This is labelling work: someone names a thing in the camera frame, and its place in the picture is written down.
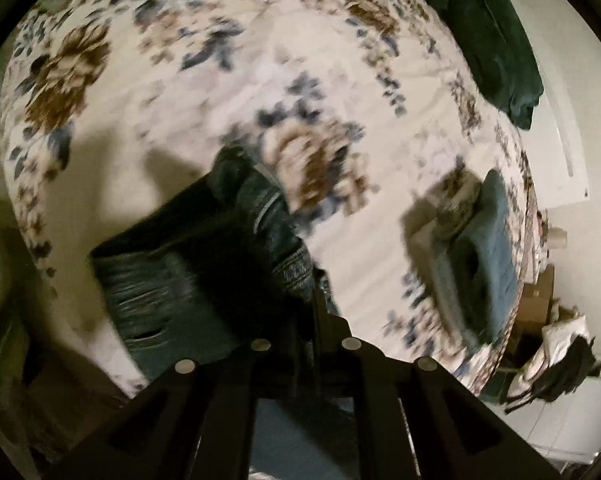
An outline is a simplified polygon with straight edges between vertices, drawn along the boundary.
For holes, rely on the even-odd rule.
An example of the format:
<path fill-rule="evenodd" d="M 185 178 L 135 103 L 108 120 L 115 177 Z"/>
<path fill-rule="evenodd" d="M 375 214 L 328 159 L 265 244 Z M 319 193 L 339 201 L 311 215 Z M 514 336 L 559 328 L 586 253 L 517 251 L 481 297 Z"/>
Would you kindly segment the chair piled with clothes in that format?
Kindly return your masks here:
<path fill-rule="evenodd" d="M 585 315 L 577 307 L 557 306 L 550 320 L 541 328 L 540 348 L 509 384 L 503 401 L 505 414 L 573 393 L 593 369 L 595 338 Z"/>

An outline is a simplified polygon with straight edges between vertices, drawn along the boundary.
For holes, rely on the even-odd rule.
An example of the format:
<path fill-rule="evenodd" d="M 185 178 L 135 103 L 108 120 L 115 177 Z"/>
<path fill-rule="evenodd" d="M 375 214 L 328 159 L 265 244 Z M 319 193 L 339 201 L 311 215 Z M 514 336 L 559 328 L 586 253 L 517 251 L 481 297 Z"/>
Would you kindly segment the white bed headboard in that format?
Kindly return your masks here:
<path fill-rule="evenodd" d="M 544 91 L 532 112 L 529 130 L 521 130 L 535 196 L 541 209 L 586 202 L 589 176 L 580 128 L 566 90 L 541 73 Z"/>

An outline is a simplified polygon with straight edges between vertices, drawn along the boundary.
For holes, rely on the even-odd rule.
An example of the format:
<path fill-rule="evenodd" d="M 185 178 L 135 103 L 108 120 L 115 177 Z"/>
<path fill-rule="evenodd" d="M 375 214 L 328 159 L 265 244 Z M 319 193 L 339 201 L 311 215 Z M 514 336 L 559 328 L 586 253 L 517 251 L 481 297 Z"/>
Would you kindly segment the dark blue jeans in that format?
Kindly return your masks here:
<path fill-rule="evenodd" d="M 306 301 L 326 272 L 297 234 L 278 180 L 245 146 L 223 148 L 212 170 L 90 260 L 117 333 L 151 385 L 182 359 L 222 360 L 255 338 L 276 311 L 267 295 Z M 314 447 L 289 471 L 250 465 L 246 479 L 353 479 L 351 404 L 315 398 Z"/>

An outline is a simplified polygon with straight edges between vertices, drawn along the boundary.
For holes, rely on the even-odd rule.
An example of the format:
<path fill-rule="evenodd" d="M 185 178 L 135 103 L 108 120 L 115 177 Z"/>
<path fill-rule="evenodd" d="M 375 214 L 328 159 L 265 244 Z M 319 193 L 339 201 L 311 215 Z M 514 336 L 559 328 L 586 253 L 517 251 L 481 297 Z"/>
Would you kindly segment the large cardboard box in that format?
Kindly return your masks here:
<path fill-rule="evenodd" d="M 550 263 L 535 284 L 524 285 L 506 353 L 515 354 L 521 341 L 528 336 L 541 338 L 542 329 L 549 322 L 554 282 L 555 266 Z"/>

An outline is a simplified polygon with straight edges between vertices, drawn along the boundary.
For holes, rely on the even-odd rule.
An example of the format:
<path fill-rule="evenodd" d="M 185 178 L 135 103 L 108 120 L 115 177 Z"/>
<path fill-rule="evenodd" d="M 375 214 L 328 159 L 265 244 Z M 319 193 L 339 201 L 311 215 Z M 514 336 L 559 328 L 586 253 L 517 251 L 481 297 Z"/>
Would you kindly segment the dark green folded blanket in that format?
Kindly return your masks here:
<path fill-rule="evenodd" d="M 425 0 L 460 47 L 480 93 L 528 130 L 544 87 L 511 0 Z"/>

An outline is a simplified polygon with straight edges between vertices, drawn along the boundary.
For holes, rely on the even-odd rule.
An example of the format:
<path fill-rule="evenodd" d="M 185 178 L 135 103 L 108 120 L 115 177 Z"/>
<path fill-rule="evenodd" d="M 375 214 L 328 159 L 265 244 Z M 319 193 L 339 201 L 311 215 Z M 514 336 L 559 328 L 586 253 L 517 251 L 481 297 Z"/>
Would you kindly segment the stack of folded jeans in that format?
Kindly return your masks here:
<path fill-rule="evenodd" d="M 453 342 L 476 352 L 504 333 L 517 304 L 509 203 L 498 169 L 457 170 L 410 211 L 407 249 Z"/>

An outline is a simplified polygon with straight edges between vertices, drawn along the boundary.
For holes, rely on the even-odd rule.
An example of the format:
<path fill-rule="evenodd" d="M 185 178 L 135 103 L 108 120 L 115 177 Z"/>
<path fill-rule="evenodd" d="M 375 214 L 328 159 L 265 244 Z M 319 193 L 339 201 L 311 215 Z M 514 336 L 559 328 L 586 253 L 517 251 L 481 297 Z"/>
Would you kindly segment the floral white bed blanket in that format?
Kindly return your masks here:
<path fill-rule="evenodd" d="M 43 325 L 128 396 L 145 385 L 89 252 L 210 169 L 232 140 L 278 176 L 352 330 L 432 356 L 473 392 L 506 334 L 442 323 L 403 244 L 436 185 L 498 169 L 517 271 L 532 221 L 521 133 L 425 0 L 70 0 L 20 22 L 0 92 L 17 224 L 50 287 Z"/>

